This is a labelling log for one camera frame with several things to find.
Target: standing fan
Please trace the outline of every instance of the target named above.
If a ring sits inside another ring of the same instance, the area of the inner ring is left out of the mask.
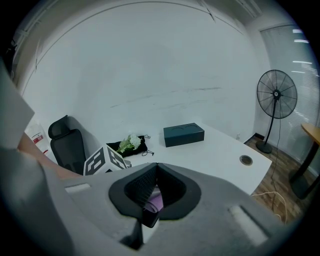
[[[256,88],[258,102],[263,111],[270,117],[271,124],[265,141],[257,141],[256,147],[267,154],[272,147],[267,144],[274,119],[289,116],[297,105],[297,89],[294,81],[280,70],[269,70],[264,73]]]

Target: purple object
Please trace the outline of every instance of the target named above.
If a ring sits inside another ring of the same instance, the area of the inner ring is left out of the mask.
[[[162,201],[161,193],[158,190],[154,190],[149,197],[148,201],[145,203],[144,208],[152,213],[159,212],[164,207],[164,203]]]

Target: white desk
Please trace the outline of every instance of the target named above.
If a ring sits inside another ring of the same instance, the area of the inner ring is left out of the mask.
[[[202,123],[197,125],[204,129],[204,141],[166,147],[163,132],[149,134],[151,138],[146,138],[145,143],[154,155],[138,154],[125,159],[132,166],[155,162],[188,168],[222,178],[251,195],[266,175],[271,160],[220,131]],[[242,155],[251,157],[252,165],[242,164]]]

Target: office chair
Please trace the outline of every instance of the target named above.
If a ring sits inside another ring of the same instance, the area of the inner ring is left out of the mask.
[[[48,135],[52,152],[59,166],[83,175],[86,154],[81,132],[66,125],[68,115],[52,123]]]

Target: white flowers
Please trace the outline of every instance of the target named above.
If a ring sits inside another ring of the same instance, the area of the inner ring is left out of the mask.
[[[127,139],[120,142],[119,149],[117,152],[125,152],[125,150],[129,150],[134,148],[135,150],[140,146],[141,139],[137,137],[135,134],[131,134]]]
[[[129,137],[130,137],[130,143],[134,145],[134,149],[136,150],[141,144],[141,139],[139,139],[135,134],[131,134],[129,135]]]

